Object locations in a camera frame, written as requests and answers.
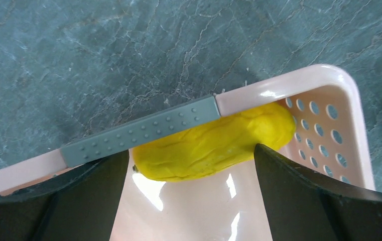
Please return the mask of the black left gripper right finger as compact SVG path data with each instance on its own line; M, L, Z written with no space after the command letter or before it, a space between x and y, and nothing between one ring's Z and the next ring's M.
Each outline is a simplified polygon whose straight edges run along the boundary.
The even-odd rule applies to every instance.
M338 181L257 144L273 240L382 240L382 193Z

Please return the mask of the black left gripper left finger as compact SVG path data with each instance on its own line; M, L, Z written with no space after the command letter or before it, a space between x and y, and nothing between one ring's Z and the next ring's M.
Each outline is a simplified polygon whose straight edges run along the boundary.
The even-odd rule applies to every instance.
M109 240L129 158L123 151L0 195L0 240Z

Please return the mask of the yellow toy squash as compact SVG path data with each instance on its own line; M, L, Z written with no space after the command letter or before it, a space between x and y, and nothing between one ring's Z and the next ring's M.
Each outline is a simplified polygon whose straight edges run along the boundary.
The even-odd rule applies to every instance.
M252 160L257 144L278 151L295 131L292 114L273 102L135 147L133 170L155 181L195 180Z

